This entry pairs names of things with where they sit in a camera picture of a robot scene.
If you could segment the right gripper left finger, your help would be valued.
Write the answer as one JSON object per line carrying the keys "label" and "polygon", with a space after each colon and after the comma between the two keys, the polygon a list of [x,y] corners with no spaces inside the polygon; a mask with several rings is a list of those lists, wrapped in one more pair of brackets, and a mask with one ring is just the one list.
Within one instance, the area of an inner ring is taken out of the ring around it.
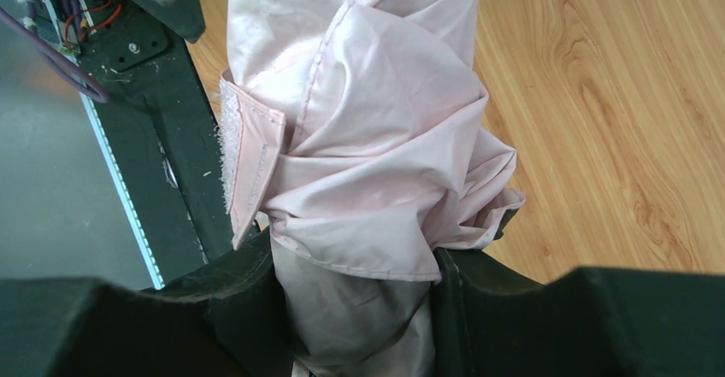
{"label": "right gripper left finger", "polygon": [[268,232],[159,291],[1,282],[4,376],[288,376],[291,336]]}

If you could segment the pink folding umbrella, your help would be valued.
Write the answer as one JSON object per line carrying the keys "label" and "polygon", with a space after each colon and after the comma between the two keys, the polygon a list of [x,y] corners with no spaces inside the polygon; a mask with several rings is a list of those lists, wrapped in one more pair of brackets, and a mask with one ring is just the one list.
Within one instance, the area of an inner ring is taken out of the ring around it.
{"label": "pink folding umbrella", "polygon": [[233,246],[268,217],[294,376],[429,376],[438,248],[480,250],[524,195],[480,123],[479,0],[228,0]]}

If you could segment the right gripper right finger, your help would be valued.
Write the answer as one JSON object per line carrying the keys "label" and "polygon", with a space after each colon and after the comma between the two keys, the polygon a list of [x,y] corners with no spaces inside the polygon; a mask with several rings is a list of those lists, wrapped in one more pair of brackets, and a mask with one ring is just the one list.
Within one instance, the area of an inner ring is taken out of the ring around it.
{"label": "right gripper right finger", "polygon": [[438,376],[721,376],[724,278],[579,267],[542,285],[476,250],[435,253]]}

